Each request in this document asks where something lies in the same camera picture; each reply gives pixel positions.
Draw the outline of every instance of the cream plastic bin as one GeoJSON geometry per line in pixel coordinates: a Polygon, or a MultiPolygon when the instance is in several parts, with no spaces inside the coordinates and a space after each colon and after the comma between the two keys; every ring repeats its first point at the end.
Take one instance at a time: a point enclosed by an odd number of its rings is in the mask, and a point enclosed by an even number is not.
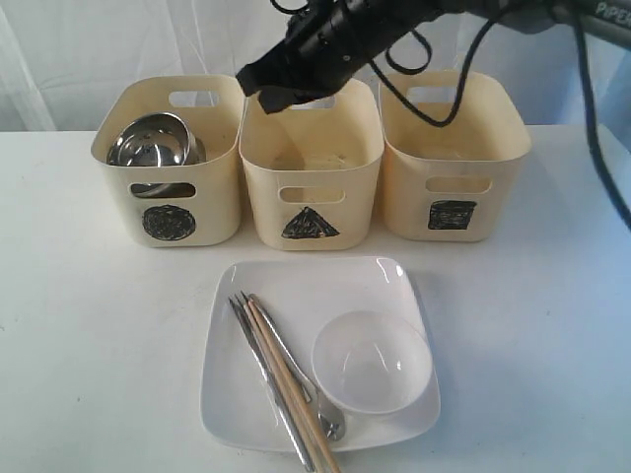
{"type": "Polygon", "coordinates": [[[147,246],[195,246],[219,243],[235,233],[241,220],[237,139],[244,102],[237,80],[220,75],[156,77],[123,92],[101,126],[92,154],[135,240],[147,246]],[[206,93],[214,104],[172,105],[172,94],[184,92],[206,93]],[[164,168],[107,165],[118,134],[136,118],[157,111],[175,113],[188,125],[203,143],[206,161],[164,168]],[[194,195],[139,198],[131,192],[134,183],[187,183],[194,186],[194,195]]]}
{"type": "Polygon", "coordinates": [[[384,135],[370,88],[266,115],[247,101],[240,142],[256,230],[285,250],[345,249],[368,233],[384,135]]]}
{"type": "MultiPolygon", "coordinates": [[[[444,95],[454,91],[458,75],[388,77],[419,109],[443,119],[452,107],[444,95]]],[[[384,214],[390,230],[410,239],[488,237],[531,147],[504,88],[470,73],[459,113],[445,128],[416,117],[383,85],[380,107],[386,135],[384,214]]]]}

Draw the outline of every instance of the black circle symbol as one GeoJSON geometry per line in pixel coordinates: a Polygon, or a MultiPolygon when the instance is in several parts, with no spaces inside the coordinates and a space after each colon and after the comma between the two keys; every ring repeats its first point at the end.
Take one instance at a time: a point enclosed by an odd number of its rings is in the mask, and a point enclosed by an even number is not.
{"type": "Polygon", "coordinates": [[[142,216],[148,235],[163,241],[178,241],[195,232],[195,218],[186,209],[175,205],[151,207],[142,216]]]}

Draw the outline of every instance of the black cable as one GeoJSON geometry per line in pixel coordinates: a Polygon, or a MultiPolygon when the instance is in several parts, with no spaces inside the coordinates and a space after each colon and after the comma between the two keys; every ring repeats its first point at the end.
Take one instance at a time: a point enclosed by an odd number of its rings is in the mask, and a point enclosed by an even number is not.
{"type": "Polygon", "coordinates": [[[349,22],[349,25],[351,26],[349,31],[351,32],[351,36],[353,37],[353,40],[356,43],[355,47],[358,48],[362,52],[362,54],[364,56],[363,59],[368,62],[368,64],[371,66],[371,68],[373,69],[375,74],[377,74],[377,77],[380,78],[380,80],[384,83],[384,85],[394,94],[394,96],[397,99],[399,99],[399,101],[408,110],[410,110],[412,113],[414,113],[416,116],[418,116],[422,120],[426,121],[430,125],[433,125],[433,126],[436,126],[436,127],[439,127],[439,128],[446,127],[447,125],[452,123],[454,121],[454,119],[456,118],[457,112],[459,111],[460,105],[462,103],[462,95],[464,94],[464,86],[466,85],[466,78],[467,78],[467,76],[469,74],[469,69],[471,68],[471,62],[473,61],[473,56],[475,55],[475,52],[477,51],[478,47],[480,46],[480,44],[482,42],[482,39],[486,36],[486,34],[489,32],[489,30],[491,30],[493,25],[498,23],[506,15],[508,15],[509,13],[516,12],[517,10],[520,10],[520,8],[523,8],[527,4],[531,4],[531,3],[532,3],[532,0],[521,0],[521,1],[518,1],[518,2],[515,2],[515,3],[511,3],[511,4],[503,7],[502,9],[500,9],[497,12],[497,14],[495,14],[493,17],[491,17],[484,24],[484,26],[480,29],[480,31],[477,33],[477,35],[475,36],[475,38],[471,42],[471,46],[469,47],[469,50],[466,52],[466,56],[464,57],[464,61],[462,62],[462,69],[460,71],[460,76],[459,76],[458,81],[457,81],[456,97],[454,99],[454,104],[452,105],[452,109],[450,110],[450,113],[447,116],[447,118],[445,118],[444,120],[437,120],[437,119],[431,117],[430,115],[428,115],[426,113],[423,113],[421,110],[419,110],[416,107],[416,105],[414,105],[414,103],[409,101],[405,97],[405,95],[402,94],[394,86],[394,84],[387,78],[386,74],[384,74],[384,71],[382,71],[380,69],[380,67],[375,63],[373,58],[371,58],[368,54],[366,54],[366,51],[364,50],[364,46],[362,45],[361,41],[357,38],[357,35],[353,31],[353,28],[352,28],[353,27],[352,14],[351,14],[350,10],[348,9],[348,5],[346,5],[346,0],[339,0],[339,4],[340,4],[340,8],[342,10],[342,13],[346,16],[346,19],[349,22]]]}
{"type": "Polygon", "coordinates": [[[425,61],[425,64],[423,64],[421,67],[409,68],[409,67],[400,65],[398,62],[392,59],[392,53],[391,53],[392,46],[389,47],[386,51],[387,65],[390,66],[392,69],[394,69],[396,72],[400,74],[404,74],[406,76],[415,76],[416,74],[420,74],[421,72],[424,72],[425,69],[429,67],[430,62],[432,61],[432,54],[434,53],[432,49],[432,45],[430,44],[430,41],[428,41],[424,35],[420,34],[416,30],[412,30],[411,33],[416,38],[416,40],[420,42],[421,45],[425,48],[425,52],[427,54],[427,61],[425,61]]]}
{"type": "Polygon", "coordinates": [[[618,212],[618,215],[631,231],[631,211],[624,202],[622,194],[611,176],[602,156],[602,148],[598,139],[598,129],[596,120],[596,101],[594,90],[592,89],[592,79],[590,77],[590,63],[588,59],[588,47],[585,41],[585,31],[581,17],[577,11],[574,0],[566,0],[568,11],[570,12],[571,27],[574,31],[577,53],[579,56],[579,74],[581,76],[581,87],[583,89],[583,102],[585,104],[585,127],[588,137],[588,146],[592,154],[592,161],[596,168],[596,174],[604,186],[604,190],[611,201],[611,204],[618,212]]]}
{"type": "Polygon", "coordinates": [[[276,10],[278,10],[280,13],[284,13],[285,15],[298,15],[299,13],[303,13],[307,11],[307,9],[309,8],[309,5],[305,5],[304,7],[293,8],[293,9],[285,8],[278,3],[278,0],[269,0],[269,2],[272,4],[272,6],[276,10]]]}

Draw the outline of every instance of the white square plate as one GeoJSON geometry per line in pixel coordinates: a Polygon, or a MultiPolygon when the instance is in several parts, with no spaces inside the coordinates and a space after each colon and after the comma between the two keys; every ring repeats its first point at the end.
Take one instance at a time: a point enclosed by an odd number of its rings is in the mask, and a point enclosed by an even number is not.
{"type": "MultiPolygon", "coordinates": [[[[312,376],[311,349],[321,328],[336,315],[375,310],[400,316],[427,334],[405,271],[381,257],[319,258],[296,262],[238,263],[223,275],[211,312],[201,386],[201,415],[219,441],[239,448],[293,451],[260,369],[228,297],[257,294],[305,372],[312,376]]],[[[438,419],[436,375],[410,407],[385,418],[347,415],[337,451],[385,445],[419,436],[438,419]]]]}

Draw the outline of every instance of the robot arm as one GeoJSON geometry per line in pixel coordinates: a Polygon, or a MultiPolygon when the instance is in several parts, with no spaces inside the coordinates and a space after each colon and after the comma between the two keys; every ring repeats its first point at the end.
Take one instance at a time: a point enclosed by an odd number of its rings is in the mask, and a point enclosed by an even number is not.
{"type": "MultiPolygon", "coordinates": [[[[237,78],[268,113],[335,94],[372,58],[421,23],[447,13],[492,18],[524,0],[308,0],[285,38],[237,78]],[[340,2],[346,2],[346,8],[340,2]]],[[[631,0],[571,0],[587,33],[631,49],[631,0]]],[[[501,24],[534,34],[570,22],[564,3],[532,0],[501,24]]]]}

